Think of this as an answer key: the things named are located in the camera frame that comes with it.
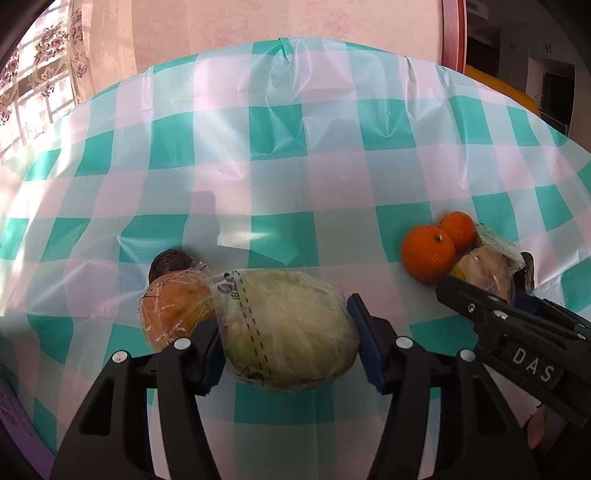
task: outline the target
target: mandarin orange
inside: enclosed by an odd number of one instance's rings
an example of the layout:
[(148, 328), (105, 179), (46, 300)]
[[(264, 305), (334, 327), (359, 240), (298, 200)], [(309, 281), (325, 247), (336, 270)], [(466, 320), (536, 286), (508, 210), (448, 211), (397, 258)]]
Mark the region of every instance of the mandarin orange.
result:
[(447, 275), (456, 260), (452, 238), (433, 225), (419, 225), (404, 238), (402, 264), (414, 278), (436, 283)]
[(448, 213), (439, 223), (439, 228), (452, 237), (458, 255), (468, 249), (476, 235), (474, 222), (463, 212)]

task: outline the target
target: plastic-wrapped fruit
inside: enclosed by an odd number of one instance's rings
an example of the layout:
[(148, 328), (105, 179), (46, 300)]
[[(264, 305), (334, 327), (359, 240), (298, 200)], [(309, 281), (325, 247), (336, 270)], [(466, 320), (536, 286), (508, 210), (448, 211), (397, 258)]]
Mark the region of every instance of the plastic-wrapped fruit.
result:
[(234, 270), (213, 278), (212, 291), (226, 356), (240, 379), (302, 390), (353, 365), (357, 330), (334, 287), (298, 271)]
[(451, 274), (491, 295), (513, 302), (515, 287), (505, 256), (490, 245), (475, 248), (464, 255)]
[(166, 273), (154, 280), (139, 302), (139, 321), (152, 348), (162, 350), (191, 335), (201, 320), (215, 317), (205, 277), (193, 270)]
[(505, 256), (505, 261), (509, 268), (509, 275), (513, 276), (515, 272), (525, 267), (525, 259), (521, 256), (519, 249), (513, 242), (500, 236), (493, 229), (488, 228), (486, 225), (479, 223), (476, 225), (474, 246), (481, 247), (483, 245), (489, 245), (494, 250), (502, 253)]

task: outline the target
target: plastic-wrapped cabbage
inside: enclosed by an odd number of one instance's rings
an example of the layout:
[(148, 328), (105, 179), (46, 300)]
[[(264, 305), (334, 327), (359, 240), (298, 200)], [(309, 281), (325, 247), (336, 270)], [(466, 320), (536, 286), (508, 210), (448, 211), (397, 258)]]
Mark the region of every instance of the plastic-wrapped cabbage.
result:
[(334, 287), (287, 270), (233, 270), (210, 287), (226, 357), (245, 382), (303, 390), (353, 365), (357, 330)]

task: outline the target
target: teal and white tablecloth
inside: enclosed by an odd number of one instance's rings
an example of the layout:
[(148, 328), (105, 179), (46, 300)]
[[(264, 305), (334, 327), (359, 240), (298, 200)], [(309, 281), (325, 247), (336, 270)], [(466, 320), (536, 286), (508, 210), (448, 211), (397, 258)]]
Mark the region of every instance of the teal and white tablecloth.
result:
[[(1, 371), (56, 451), (113, 352), (150, 352), (138, 301), (171, 247), (214, 273), (305, 270), (455, 353), (470, 324), (399, 253), (410, 228), (452, 210), (531, 252), (536, 293), (591, 319), (590, 160), (484, 85), (354, 44), (281, 38), (152, 67), (0, 168)], [(225, 375), (199, 400), (236, 480), (364, 478), (388, 403), (360, 363), (297, 394)], [(436, 419), (436, 391), (431, 407)], [(157, 408), (151, 420), (156, 432)], [(153, 447), (165, 476), (157, 435)]]

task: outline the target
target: cabinet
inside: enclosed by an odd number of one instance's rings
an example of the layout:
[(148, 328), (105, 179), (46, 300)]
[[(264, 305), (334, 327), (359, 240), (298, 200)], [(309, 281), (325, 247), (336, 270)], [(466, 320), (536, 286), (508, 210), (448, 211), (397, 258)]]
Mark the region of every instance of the cabinet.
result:
[(558, 25), (546, 22), (528, 24), (527, 36), (530, 57), (557, 60), (573, 65), (579, 62), (577, 51)]
[(528, 35), (525, 24), (511, 25), (501, 28), (500, 53), (510, 57), (524, 57), (528, 54)]
[(502, 55), (499, 58), (499, 80), (503, 80), (520, 92), (525, 92), (528, 62), (527, 56)]

